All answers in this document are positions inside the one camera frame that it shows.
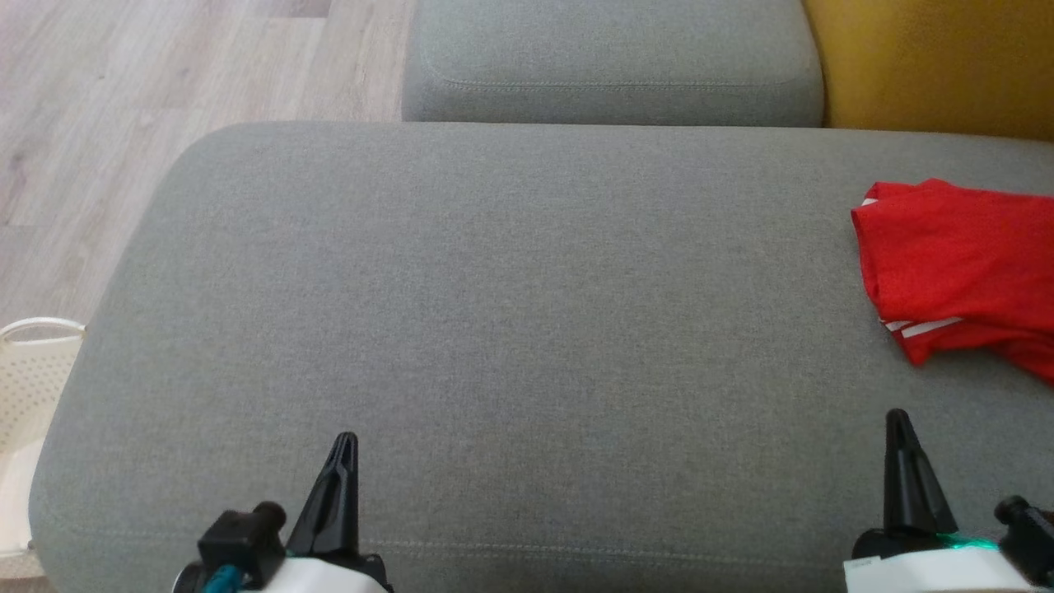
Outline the right gripper dark metal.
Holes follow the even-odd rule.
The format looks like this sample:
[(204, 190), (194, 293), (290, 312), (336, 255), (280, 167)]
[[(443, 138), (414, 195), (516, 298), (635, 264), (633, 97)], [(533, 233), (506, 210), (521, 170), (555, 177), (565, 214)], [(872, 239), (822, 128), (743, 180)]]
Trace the right gripper dark metal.
[(886, 559), (934, 549), (998, 549), (994, 540), (959, 530), (926, 452), (906, 410), (885, 416), (884, 529), (862, 533), (851, 560)]

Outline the left gripper dark metal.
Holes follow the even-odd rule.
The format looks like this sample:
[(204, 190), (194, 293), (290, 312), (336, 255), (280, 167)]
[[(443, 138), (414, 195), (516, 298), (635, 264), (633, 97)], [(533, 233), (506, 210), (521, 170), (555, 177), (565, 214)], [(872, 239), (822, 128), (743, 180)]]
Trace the left gripper dark metal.
[(385, 589), (392, 589), (380, 556), (359, 554), (358, 472), (357, 436), (341, 432), (306, 497), (286, 549), (295, 557), (317, 558), (362, 571)]

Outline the red jersey white stripes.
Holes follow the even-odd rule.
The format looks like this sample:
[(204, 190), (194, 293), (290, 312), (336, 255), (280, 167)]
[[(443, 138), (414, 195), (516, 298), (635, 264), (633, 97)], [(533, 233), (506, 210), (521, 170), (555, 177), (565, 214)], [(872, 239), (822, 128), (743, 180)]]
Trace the red jersey white stripes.
[(1054, 196), (877, 183), (851, 222), (881, 320), (1054, 334)]

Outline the wide grey sofa seat cushion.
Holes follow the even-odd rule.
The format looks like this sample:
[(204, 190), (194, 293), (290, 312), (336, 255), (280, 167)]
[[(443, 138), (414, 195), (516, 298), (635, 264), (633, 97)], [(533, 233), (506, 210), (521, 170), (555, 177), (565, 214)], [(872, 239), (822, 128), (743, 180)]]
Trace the wide grey sofa seat cushion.
[(398, 593), (844, 593), (906, 409), (961, 529), (1054, 507), (1054, 389), (915, 369), (862, 288), (878, 180), (1054, 194), (1054, 145), (819, 129), (242, 124), (184, 151), (31, 487), (59, 593), (170, 593), (225, 510), (362, 443)]

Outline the cream perforated laundry basket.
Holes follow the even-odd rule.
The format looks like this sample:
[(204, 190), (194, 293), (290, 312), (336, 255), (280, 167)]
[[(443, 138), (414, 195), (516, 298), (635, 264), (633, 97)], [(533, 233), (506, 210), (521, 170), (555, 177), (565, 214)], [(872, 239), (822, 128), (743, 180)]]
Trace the cream perforated laundry basket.
[(69, 372), (86, 337), (75, 320), (0, 328), (0, 559), (30, 556), (30, 488)]

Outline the large yellow sofa back cushion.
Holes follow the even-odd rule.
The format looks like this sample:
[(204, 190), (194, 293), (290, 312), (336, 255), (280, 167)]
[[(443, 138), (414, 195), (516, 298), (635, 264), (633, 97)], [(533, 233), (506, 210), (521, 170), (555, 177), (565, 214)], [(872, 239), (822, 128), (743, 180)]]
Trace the large yellow sofa back cushion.
[(803, 0), (831, 129), (1054, 142), (1054, 0)]

